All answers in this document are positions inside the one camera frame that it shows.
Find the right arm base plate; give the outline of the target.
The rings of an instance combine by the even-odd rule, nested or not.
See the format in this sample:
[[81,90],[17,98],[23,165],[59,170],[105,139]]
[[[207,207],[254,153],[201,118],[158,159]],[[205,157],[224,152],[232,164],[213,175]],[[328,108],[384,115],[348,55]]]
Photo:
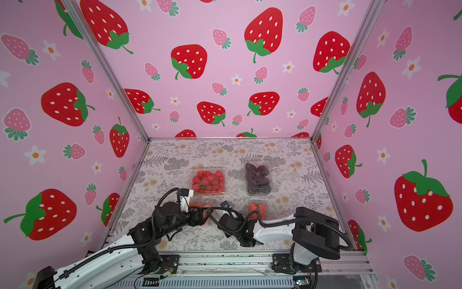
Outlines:
[[275,273],[283,273],[287,275],[322,272],[318,258],[311,261],[308,265],[304,265],[295,262],[290,254],[273,254],[271,268]]

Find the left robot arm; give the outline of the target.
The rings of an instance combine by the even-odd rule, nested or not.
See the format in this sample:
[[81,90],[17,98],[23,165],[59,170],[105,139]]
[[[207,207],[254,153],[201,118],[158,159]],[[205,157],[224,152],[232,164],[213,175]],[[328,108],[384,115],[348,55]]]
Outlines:
[[131,274],[159,274],[162,279],[176,273],[179,256],[160,255],[157,245],[171,240],[186,226],[202,226],[206,209],[190,205],[194,192],[174,188],[155,206],[150,217],[94,254],[68,266],[48,266],[36,275],[35,289],[105,289]]

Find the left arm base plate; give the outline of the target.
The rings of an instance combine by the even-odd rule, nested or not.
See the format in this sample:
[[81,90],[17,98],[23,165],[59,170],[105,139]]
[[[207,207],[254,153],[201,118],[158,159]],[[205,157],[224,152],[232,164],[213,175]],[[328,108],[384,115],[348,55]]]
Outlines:
[[144,264],[141,274],[175,274],[179,265],[180,255],[159,255],[143,260]]

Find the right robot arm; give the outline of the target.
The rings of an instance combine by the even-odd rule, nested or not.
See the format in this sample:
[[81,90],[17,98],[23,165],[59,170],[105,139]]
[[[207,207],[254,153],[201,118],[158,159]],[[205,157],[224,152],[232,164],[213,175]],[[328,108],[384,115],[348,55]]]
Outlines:
[[319,258],[339,260],[340,251],[354,249],[336,219],[305,207],[282,219],[266,221],[258,210],[244,217],[230,207],[209,208],[207,215],[226,237],[236,238],[242,247],[292,240],[288,266],[295,272],[308,269]]

